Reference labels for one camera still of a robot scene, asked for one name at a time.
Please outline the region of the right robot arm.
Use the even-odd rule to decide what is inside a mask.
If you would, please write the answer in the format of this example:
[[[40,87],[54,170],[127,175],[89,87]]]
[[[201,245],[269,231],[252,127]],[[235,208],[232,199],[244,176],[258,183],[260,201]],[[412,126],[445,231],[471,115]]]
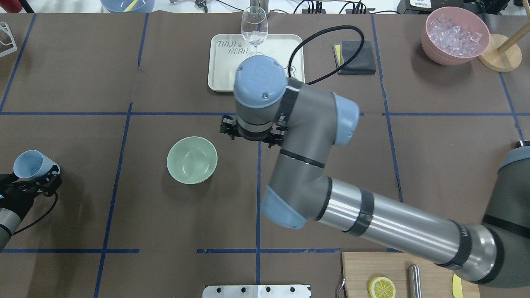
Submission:
[[[464,224],[328,174],[333,147],[356,132],[356,102],[288,77],[268,56],[247,57],[232,76],[236,115],[223,118],[220,132],[279,147],[263,197],[271,222],[291,229],[318,222],[477,285],[529,285],[529,146],[507,153],[481,221]]]

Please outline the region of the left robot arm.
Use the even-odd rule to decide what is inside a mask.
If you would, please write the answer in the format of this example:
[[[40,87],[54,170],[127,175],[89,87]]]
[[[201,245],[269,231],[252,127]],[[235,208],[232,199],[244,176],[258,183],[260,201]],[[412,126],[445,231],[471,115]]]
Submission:
[[[20,181],[15,173],[0,176],[0,245],[1,249],[8,244],[12,236],[23,232],[50,214],[58,202],[57,190],[62,183],[60,168],[54,164],[43,176]],[[51,207],[31,224],[19,229],[19,225],[28,215],[35,199],[44,195],[54,196]]]

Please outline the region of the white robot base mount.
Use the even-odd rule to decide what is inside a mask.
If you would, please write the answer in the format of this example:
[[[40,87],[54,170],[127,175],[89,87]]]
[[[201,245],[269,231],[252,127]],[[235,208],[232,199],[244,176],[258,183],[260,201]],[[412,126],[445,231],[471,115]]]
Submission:
[[[203,298],[311,298],[310,285],[212,285],[202,293]]]

